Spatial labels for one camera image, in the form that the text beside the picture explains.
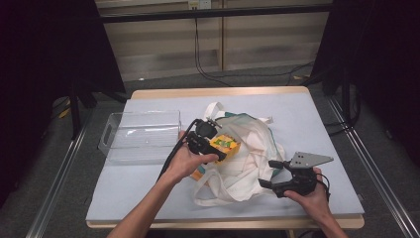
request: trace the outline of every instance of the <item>finger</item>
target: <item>finger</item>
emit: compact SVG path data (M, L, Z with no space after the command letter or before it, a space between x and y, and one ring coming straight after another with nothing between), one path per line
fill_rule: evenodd
M185 131L179 131L179 133L178 133L178 140L181 139L184 134L185 134Z
M287 190L284 192L283 194L285 197L288 197L294 201L296 201L297 203L301 203L302 199L304 198L303 196L301 196L299 193L292 191L292 190Z
M314 167L313 170L314 170L314 173L317 174L316 179L319 180L319 181L322 181L322 176L321 176L322 171L321 171L321 169Z
M201 160L201 164L204 164L204 163L215 162L219 160L219 157L215 154L209 154L209 155L200 156L200 160Z

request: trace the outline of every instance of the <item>yellow package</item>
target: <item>yellow package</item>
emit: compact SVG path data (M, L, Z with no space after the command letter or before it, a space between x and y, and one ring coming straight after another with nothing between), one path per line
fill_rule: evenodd
M239 152L239 148L241 147L241 143L235 141L229 135L220 135L210 140L210 146L216 148L217 150L226 154L226 159L232 158Z

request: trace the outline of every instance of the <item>bag strap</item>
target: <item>bag strap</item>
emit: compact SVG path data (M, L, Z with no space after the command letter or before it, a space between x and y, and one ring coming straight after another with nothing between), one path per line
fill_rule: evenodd
M210 198L210 199L200 199L197 198L198 191L204 186L204 184L211 179L211 187L218 187L217 190L219 193L219 196L222 196L225 199L221 198ZM194 191L193 191L193 198L194 202L197 205L201 206L215 206L215 205L226 205L230 204L235 199L227 192L226 189L222 188L223 182L222 178L220 177L220 174L217 172L216 168L212 169L206 169L206 173L203 175L203 177L195 184Z
M207 106L206 111L204 112L203 115L203 120L207 120L207 118L210 119L217 119L219 117L229 117L229 116L234 116L236 114L234 113L230 113L225 111L225 107L222 105L222 103L220 102L212 102ZM272 117L261 117L258 118L260 121L264 122L266 125L271 124L273 122Z

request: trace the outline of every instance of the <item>wall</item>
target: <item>wall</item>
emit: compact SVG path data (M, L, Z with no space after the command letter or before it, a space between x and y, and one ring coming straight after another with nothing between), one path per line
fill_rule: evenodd
M213 0L212 8L329 3L331 0ZM96 0L101 15L187 10L179 0ZM198 19L205 71L315 60L328 13ZM196 73L195 21L106 24L123 80Z

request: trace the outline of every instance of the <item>wrist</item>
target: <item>wrist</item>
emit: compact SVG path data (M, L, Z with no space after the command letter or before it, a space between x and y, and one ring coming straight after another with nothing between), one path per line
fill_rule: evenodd
M172 175L170 172L166 171L165 173L163 173L163 175L161 175L158 181L168 186L175 186L177 183L181 181L181 179L179 179L175 175Z

